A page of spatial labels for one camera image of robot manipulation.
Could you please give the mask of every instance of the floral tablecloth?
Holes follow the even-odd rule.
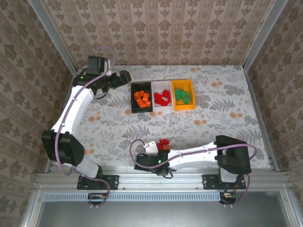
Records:
[[[110,90],[105,98],[90,103],[80,123],[78,137],[92,161],[101,166],[133,166],[128,149],[138,138],[168,139],[171,148],[183,149],[210,143],[223,134],[258,148],[252,168],[270,168],[242,66],[114,67],[120,70],[129,71],[132,82],[192,79],[196,108],[133,114],[130,84]],[[140,146],[134,148],[134,153],[142,151]]]

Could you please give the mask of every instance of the mounting plate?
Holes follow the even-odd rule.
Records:
[[[118,190],[119,175],[103,175],[103,179],[109,183],[110,190]],[[100,181],[93,181],[83,176],[79,176],[78,190],[106,190],[106,185]]]
[[[202,182],[204,190],[228,190],[228,189],[246,189],[246,184],[243,175],[238,175],[235,183],[221,183],[219,184],[218,174],[204,174],[202,175]]]

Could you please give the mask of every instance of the orange block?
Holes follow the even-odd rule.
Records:
[[[143,101],[148,101],[148,97],[150,96],[150,94],[149,93],[144,93],[144,95],[143,95]]]
[[[134,98],[135,98],[135,100],[141,98],[140,92],[137,91],[136,93],[134,93]]]
[[[140,106],[140,108],[145,108],[146,107],[145,103],[142,101],[142,99],[139,98],[136,101],[137,101],[137,104]]]
[[[139,91],[139,93],[140,93],[140,97],[142,97],[144,95],[144,91],[143,90]]]
[[[169,150],[169,146],[168,145],[163,145],[163,150]]]
[[[150,107],[151,106],[151,102],[150,101],[145,101],[145,106],[146,107]]]

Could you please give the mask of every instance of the wall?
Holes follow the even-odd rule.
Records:
[[[120,65],[241,65],[274,0],[42,0],[78,67],[99,45]]]
[[[303,0],[289,0],[249,69],[279,167],[303,208]]]
[[[17,226],[47,155],[70,73],[26,0],[0,1],[0,226]]]

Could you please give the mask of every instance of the yellow bin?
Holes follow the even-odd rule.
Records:
[[[193,110],[195,108],[196,97],[194,93],[193,83],[190,79],[172,80],[172,92],[174,95],[174,109],[175,110]],[[182,89],[190,93],[191,100],[188,104],[184,104],[183,100],[176,101],[175,89]]]

